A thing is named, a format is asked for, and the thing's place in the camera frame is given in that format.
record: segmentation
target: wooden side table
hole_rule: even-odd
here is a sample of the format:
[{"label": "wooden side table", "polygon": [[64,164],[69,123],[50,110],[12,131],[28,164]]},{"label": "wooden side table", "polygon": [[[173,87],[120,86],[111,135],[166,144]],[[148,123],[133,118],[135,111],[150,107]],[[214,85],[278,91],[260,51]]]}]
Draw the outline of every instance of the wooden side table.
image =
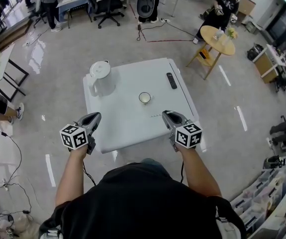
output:
[{"label": "wooden side table", "polygon": [[[188,63],[189,66],[191,64],[191,62],[197,58],[198,61],[209,67],[209,71],[206,74],[204,80],[207,79],[208,75],[211,73],[212,69],[214,68],[214,66],[216,65],[219,57],[221,56],[221,54],[227,55],[227,56],[231,56],[236,52],[235,46],[233,44],[233,42],[231,40],[228,41],[228,43],[226,45],[223,45],[223,42],[227,37],[227,35],[223,34],[223,36],[217,41],[215,39],[213,39],[213,36],[215,35],[215,33],[218,31],[217,28],[213,27],[213,26],[203,26],[200,29],[201,35],[205,41],[205,44],[196,52],[195,56],[192,58],[192,60]],[[209,45],[210,48],[208,49],[208,52],[210,52],[212,49],[215,49],[216,51],[219,52],[218,56],[213,59],[210,55],[207,59],[203,59],[200,56],[200,51],[202,51],[206,45]]]}]

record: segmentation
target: hand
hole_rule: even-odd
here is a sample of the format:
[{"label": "hand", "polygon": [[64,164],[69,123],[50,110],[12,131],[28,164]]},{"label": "hand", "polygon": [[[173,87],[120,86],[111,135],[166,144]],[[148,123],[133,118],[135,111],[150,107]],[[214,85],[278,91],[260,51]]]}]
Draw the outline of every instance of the hand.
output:
[{"label": "hand", "polygon": [[86,144],[79,149],[71,150],[70,155],[72,157],[77,157],[83,160],[87,155],[87,150],[88,150],[88,145]]}]

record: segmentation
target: remote control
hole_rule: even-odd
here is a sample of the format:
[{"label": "remote control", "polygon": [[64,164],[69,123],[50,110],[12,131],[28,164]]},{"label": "remote control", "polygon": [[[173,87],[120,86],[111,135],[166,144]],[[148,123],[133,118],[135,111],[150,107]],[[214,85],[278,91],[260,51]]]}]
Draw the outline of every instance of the remote control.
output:
[{"label": "remote control", "polygon": [[174,80],[173,75],[172,75],[171,73],[167,73],[166,75],[167,75],[167,78],[168,78],[168,80],[169,80],[169,83],[170,83],[171,86],[172,86],[172,89],[173,89],[173,90],[176,89],[176,88],[177,88],[177,85],[176,85],[176,83],[175,83],[175,80]]}]

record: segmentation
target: office chair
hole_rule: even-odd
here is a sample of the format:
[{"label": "office chair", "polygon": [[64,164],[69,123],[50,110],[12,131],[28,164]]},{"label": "office chair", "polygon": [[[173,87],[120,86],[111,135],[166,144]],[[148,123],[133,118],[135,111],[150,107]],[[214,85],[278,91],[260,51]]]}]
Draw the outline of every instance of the office chair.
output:
[{"label": "office chair", "polygon": [[118,21],[116,21],[116,19],[113,18],[113,16],[121,15],[122,17],[124,17],[124,14],[122,14],[121,12],[111,13],[111,11],[114,11],[116,9],[121,9],[123,7],[121,0],[101,0],[98,2],[96,2],[96,0],[90,0],[90,3],[92,5],[92,9],[95,14],[100,14],[105,12],[105,14],[103,15],[93,17],[94,21],[97,18],[103,17],[103,19],[99,22],[97,26],[99,29],[102,28],[101,24],[107,18],[110,18],[116,23],[117,26],[120,26],[120,23],[118,23]]}]

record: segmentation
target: tiled floor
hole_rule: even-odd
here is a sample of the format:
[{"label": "tiled floor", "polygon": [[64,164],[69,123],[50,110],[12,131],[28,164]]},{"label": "tiled floor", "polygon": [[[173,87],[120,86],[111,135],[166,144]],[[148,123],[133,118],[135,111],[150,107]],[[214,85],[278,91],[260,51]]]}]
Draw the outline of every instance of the tiled floor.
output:
[{"label": "tiled floor", "polygon": [[[195,34],[202,24],[198,14],[207,9],[211,0],[181,0],[177,16],[172,18],[170,14],[175,1],[161,4],[159,16]],[[280,115],[286,116],[286,92],[276,94],[272,85],[264,84],[254,64],[246,58],[246,51],[254,42],[265,44],[261,35],[252,35],[244,28],[238,28],[239,38],[234,41],[236,54],[221,56],[218,62],[229,85],[218,66],[206,81],[202,79],[204,69],[198,62],[185,67],[201,44],[137,41],[137,19],[130,7],[119,21],[120,27],[107,20],[102,29],[98,29],[97,22],[91,23],[86,15],[74,16],[71,29],[66,26],[61,32],[52,33],[46,31],[48,25],[39,24],[15,44],[11,59],[30,75],[22,85],[27,96],[17,94],[13,103],[24,102],[26,110],[22,121],[15,121],[13,126],[3,122],[0,127],[20,146],[22,164],[17,172],[19,176],[13,181],[18,181],[26,189],[32,215],[39,222],[52,213],[56,193],[45,155],[50,155],[54,181],[58,185],[68,158],[59,130],[87,113],[82,78],[99,60],[108,59],[112,66],[162,57],[175,61],[204,129],[207,151],[201,157],[225,198],[231,199],[246,187],[262,169],[263,160],[272,155],[266,137],[270,127],[280,122]],[[148,41],[192,40],[189,34],[169,25],[145,30],[144,34]],[[21,77],[10,66],[7,71],[15,78]],[[240,119],[240,110],[246,126]],[[95,151],[85,159],[85,165],[98,182],[114,167],[145,157],[160,161],[174,179],[180,179],[181,157],[174,153],[165,138],[123,149],[116,160],[111,153]],[[0,185],[3,178],[10,177],[19,158],[16,146],[0,135]],[[85,190],[90,187],[92,183],[86,177]],[[27,198],[18,186],[10,186],[7,194],[3,190],[0,189],[0,205],[5,210],[28,209]]]}]

